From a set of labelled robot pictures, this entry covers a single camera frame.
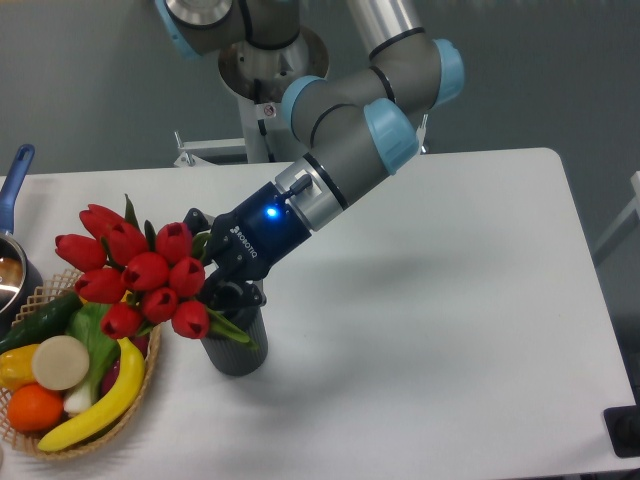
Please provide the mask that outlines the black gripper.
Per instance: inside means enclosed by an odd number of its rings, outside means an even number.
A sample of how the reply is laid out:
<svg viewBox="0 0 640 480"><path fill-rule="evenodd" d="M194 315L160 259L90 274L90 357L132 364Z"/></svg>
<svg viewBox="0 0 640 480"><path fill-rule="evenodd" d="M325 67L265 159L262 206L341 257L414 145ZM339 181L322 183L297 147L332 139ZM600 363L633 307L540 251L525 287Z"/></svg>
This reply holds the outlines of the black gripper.
<svg viewBox="0 0 640 480"><path fill-rule="evenodd" d="M206 245L204 261L217 266L197 300L218 312L264 306L266 296L257 280L264 279L274 264L311 236L273 183L265 184L229 213L215 218L191 208L183 222L193 241Z"/></svg>

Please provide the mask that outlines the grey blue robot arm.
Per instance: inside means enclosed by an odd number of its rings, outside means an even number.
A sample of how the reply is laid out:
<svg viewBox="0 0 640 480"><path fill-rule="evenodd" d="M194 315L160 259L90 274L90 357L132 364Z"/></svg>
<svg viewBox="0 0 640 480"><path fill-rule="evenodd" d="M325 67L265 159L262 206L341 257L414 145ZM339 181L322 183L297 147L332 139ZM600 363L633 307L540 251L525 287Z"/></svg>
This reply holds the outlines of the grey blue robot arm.
<svg viewBox="0 0 640 480"><path fill-rule="evenodd" d="M264 304L260 282L278 261L395 174L421 149L409 121L464 86L459 51L425 34L410 1L348 7L368 68L326 77L322 41L295 1L159 1L175 47L214 52L226 86L250 111L274 107L304 155L213 221L204 260L214 264L199 299L218 311Z"/></svg>

